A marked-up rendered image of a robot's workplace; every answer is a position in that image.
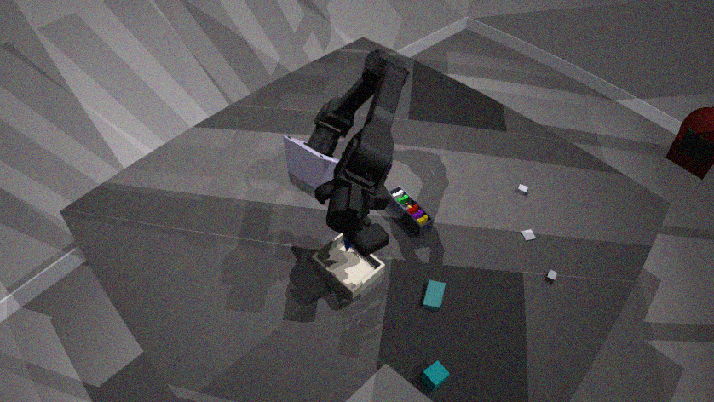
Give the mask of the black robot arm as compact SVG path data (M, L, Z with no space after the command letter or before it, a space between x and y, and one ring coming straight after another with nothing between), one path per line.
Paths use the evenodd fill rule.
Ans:
M339 137L345 138L354 125L356 110L374 94L363 129L349 141L333 170L334 188L326 216L326 224L333 231L352 233L360 227L367 193L370 199L365 201L365 211L385 210L392 198L384 183L393 162L390 128L401 88L409 77L404 67L403 61L381 49L371 51L362 77L342 98L333 98L322 106L314 120L314 132L308 143L303 143L333 158Z

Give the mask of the light blue rectangular block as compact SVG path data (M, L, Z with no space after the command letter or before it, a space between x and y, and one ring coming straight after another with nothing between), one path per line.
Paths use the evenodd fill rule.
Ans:
M440 311L440 304L446 283L429 280L422 308Z

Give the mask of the teal cube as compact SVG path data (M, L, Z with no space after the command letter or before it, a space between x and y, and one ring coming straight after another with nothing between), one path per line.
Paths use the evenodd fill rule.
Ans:
M432 391L438 388L443 382L447 380L450 373L443 367L439 361L436 361L433 365L429 366L426 370L422 372L421 379L427 384Z

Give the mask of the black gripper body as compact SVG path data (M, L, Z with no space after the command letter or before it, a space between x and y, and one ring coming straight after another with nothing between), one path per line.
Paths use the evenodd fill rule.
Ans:
M325 204L325 201L330 198L333 188L334 179L317 186L314 194L321 205ZM367 214L370 213L370 210L365 211L365 201L368 199L370 199L370 195L367 193L363 198L360 227L356 231L352 232L354 235L352 237L353 245L361 256L364 257L367 257L389 245L389 235L381 227L381 225L375 223L370 226L371 220L367 216Z

